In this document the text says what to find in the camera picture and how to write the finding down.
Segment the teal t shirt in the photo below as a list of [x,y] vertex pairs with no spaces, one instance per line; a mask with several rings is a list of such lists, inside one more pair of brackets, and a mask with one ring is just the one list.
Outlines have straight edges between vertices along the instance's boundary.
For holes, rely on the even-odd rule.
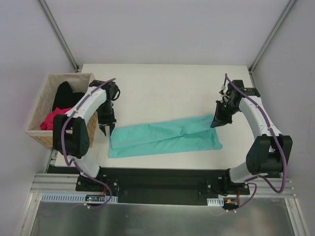
[[114,129],[109,158],[220,150],[213,115],[144,123]]

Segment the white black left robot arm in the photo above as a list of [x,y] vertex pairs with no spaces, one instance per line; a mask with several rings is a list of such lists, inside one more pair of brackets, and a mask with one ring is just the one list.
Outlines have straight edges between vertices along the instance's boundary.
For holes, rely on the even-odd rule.
[[100,166],[92,158],[90,138],[87,124],[94,113],[97,113],[100,130],[105,134],[109,127],[111,134],[117,122],[113,101],[120,96],[120,89],[115,79],[108,81],[93,80],[87,92],[64,115],[55,115],[53,118],[53,149],[63,155],[65,164],[72,164],[79,174],[88,178],[87,186],[93,191],[99,191],[109,186],[98,175]]

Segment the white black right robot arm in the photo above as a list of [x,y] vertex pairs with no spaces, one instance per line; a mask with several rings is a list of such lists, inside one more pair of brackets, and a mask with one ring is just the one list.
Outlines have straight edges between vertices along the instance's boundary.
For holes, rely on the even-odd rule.
[[227,196],[237,193],[251,180],[259,177],[267,179],[269,175],[282,173],[280,189],[271,187],[274,192],[282,193],[287,178],[292,138],[283,135],[271,122],[256,88],[246,88],[242,80],[230,80],[226,76],[220,94],[221,100],[216,101],[211,128],[231,124],[233,115],[241,112],[252,130],[254,142],[245,162],[227,169],[222,178],[211,185],[211,189],[217,194]]

